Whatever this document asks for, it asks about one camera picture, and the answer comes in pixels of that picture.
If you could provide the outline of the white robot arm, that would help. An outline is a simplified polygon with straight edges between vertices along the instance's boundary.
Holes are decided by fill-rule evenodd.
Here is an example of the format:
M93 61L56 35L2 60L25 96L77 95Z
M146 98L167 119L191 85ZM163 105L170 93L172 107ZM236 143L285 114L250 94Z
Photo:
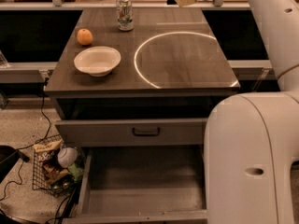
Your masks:
M196 0L176 0L183 7ZM291 167L299 161L299 7L248 0L277 92L231 96L205 130L207 224L294 224Z

